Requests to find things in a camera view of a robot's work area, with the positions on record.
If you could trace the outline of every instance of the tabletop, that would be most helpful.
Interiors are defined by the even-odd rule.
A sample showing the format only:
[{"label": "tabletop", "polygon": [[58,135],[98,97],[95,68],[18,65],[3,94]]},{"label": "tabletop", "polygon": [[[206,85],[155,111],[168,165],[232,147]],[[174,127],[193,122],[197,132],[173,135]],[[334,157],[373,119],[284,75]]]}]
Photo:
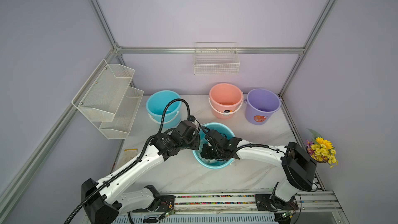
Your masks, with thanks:
[{"label": "tabletop", "polygon": [[[267,145],[287,145],[296,142],[281,109],[272,114],[263,125],[254,125],[244,116],[246,103],[230,119],[218,119],[211,111],[208,95],[182,95],[190,108],[191,115],[201,123],[219,122],[228,126],[236,137]],[[149,96],[140,103],[130,136],[123,144],[119,163],[125,149],[138,149],[141,152],[147,138],[156,134],[159,124],[149,118],[145,104]],[[186,118],[185,104],[181,104],[182,120]],[[176,156],[154,167],[142,175],[128,190],[140,190],[153,185],[160,193],[188,192],[253,192],[270,191],[285,173],[271,164],[241,159],[222,169],[208,169],[195,159],[192,150],[182,150]]]}]

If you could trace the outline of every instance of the bucket label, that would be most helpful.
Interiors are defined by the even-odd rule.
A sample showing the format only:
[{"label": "bucket label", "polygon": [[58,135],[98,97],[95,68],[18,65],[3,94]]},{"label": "bucket label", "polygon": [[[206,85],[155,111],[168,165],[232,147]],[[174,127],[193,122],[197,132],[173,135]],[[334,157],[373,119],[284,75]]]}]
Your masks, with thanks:
[{"label": "bucket label", "polygon": [[256,115],[256,116],[254,116],[254,121],[255,122],[264,122],[267,118],[268,118],[268,116]]}]

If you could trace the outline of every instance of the bucket rim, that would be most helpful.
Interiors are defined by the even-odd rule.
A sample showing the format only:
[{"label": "bucket rim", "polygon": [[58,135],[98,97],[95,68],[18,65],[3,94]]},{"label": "bucket rim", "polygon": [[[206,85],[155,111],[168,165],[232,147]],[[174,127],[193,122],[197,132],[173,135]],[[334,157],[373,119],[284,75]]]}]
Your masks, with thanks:
[{"label": "bucket rim", "polygon": [[[232,130],[231,130],[229,127],[227,127],[226,125],[224,125],[224,124],[222,124],[222,123],[218,123],[218,122],[209,122],[209,123],[203,124],[202,126],[203,126],[203,127],[206,127],[206,126],[208,126],[208,125],[210,125],[210,124],[217,124],[217,125],[219,125],[219,126],[228,128],[228,129],[231,131],[232,135],[235,137],[235,133],[232,132]],[[192,150],[192,153],[193,153],[193,156],[195,157],[195,159],[196,159],[201,165],[203,165],[204,167],[206,167],[206,168],[208,168],[208,169],[222,169],[222,168],[225,168],[225,167],[227,167],[228,165],[232,164],[232,162],[235,160],[234,158],[231,158],[231,159],[229,159],[226,163],[224,163],[224,164],[222,164],[222,165],[211,166],[211,165],[209,165],[209,164],[203,162],[203,161],[199,158],[198,152],[197,152],[196,150]]]},{"label": "bucket rim", "polygon": [[[278,100],[279,100],[279,105],[278,105],[278,107],[276,108],[276,110],[273,110],[273,111],[271,111],[271,112],[267,112],[267,111],[261,111],[260,109],[257,109],[256,107],[254,107],[254,106],[249,102],[249,94],[250,94],[252,91],[254,91],[254,90],[263,90],[263,91],[268,91],[268,92],[274,94],[274,95],[278,98]],[[272,92],[271,90],[265,89],[265,88],[255,88],[255,89],[250,90],[250,91],[248,92],[248,95],[246,96],[246,102],[247,102],[251,107],[253,107],[254,109],[256,109],[257,111],[260,111],[260,112],[274,113],[274,112],[278,111],[279,108],[281,108],[281,98],[279,98],[279,96],[277,96],[276,93]]]},{"label": "bucket rim", "polygon": [[[239,91],[239,93],[240,93],[240,100],[239,100],[237,103],[233,104],[233,105],[223,105],[223,104],[220,104],[220,103],[218,103],[217,101],[215,101],[215,100],[213,99],[213,97],[211,96],[211,92],[212,92],[212,90],[213,90],[216,86],[218,86],[218,85],[230,85],[230,86],[236,88],[236,89]],[[241,90],[239,87],[237,87],[237,86],[235,86],[235,85],[233,85],[233,84],[230,84],[230,83],[218,83],[218,84],[214,85],[214,86],[210,89],[209,98],[211,99],[212,102],[214,102],[215,104],[218,104],[218,105],[220,105],[220,106],[236,107],[236,106],[240,105],[241,102],[243,101],[243,92],[242,92],[242,90]]]},{"label": "bucket rim", "polygon": [[[152,96],[154,96],[154,95],[156,95],[156,94],[158,94],[158,93],[162,93],[162,92],[172,92],[172,93],[175,93],[176,95],[178,95],[178,99],[181,98],[181,96],[180,96],[178,93],[176,93],[176,92],[174,92],[174,91],[172,91],[172,90],[162,90],[162,91],[159,91],[159,92],[156,92],[156,93],[152,94],[152,95],[147,99],[147,103],[145,104],[145,107],[147,108],[147,111],[148,111],[149,114],[151,114],[152,116],[162,117],[161,114],[153,113],[153,112],[152,112],[151,110],[149,110],[149,108],[148,108],[148,102],[149,102],[149,100],[152,98]],[[180,107],[181,107],[181,103],[182,103],[182,102],[181,102],[181,101],[177,101],[177,102],[178,102],[178,106],[176,107],[176,109],[175,109],[174,111],[172,111],[172,112],[166,113],[167,116],[170,115],[170,114],[174,114],[174,113],[176,113],[177,111],[180,110]]]}]

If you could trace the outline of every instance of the light purple wall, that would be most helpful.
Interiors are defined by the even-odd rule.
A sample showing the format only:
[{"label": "light purple wall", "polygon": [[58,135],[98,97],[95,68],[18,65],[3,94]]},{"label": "light purple wall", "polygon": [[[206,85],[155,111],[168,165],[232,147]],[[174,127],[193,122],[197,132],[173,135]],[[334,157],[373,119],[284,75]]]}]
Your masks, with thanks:
[{"label": "light purple wall", "polygon": [[99,0],[122,46],[303,46],[326,0]]},{"label": "light purple wall", "polygon": [[240,54],[238,75],[194,75],[193,54],[124,54],[128,67],[135,69],[134,85],[151,95],[173,90],[180,95],[208,94],[217,83],[227,82],[244,93],[265,87],[279,93],[296,54]]},{"label": "light purple wall", "polygon": [[[5,224],[64,223],[81,202],[82,183],[110,173],[119,144],[76,113]],[[85,215],[82,209],[72,224],[81,224]]]},{"label": "light purple wall", "polygon": [[339,0],[284,97],[304,139],[335,145],[318,170],[351,224],[396,223],[397,19],[398,0]]},{"label": "light purple wall", "polygon": [[[87,0],[0,0],[0,194],[109,50]],[[7,223],[63,222],[118,145],[77,116]]]}]

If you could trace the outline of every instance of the wall-mounted wire shelf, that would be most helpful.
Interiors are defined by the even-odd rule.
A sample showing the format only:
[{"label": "wall-mounted wire shelf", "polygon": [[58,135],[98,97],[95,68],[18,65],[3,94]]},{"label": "wall-mounted wire shelf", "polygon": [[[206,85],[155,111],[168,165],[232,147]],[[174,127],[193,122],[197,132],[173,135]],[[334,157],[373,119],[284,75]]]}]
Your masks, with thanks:
[{"label": "wall-mounted wire shelf", "polygon": [[72,104],[107,139],[127,138],[144,92],[130,87],[134,69],[105,60],[99,66],[103,69],[95,82],[83,97],[79,92]]},{"label": "wall-mounted wire shelf", "polygon": [[237,75],[239,64],[236,42],[195,43],[195,75]]}]

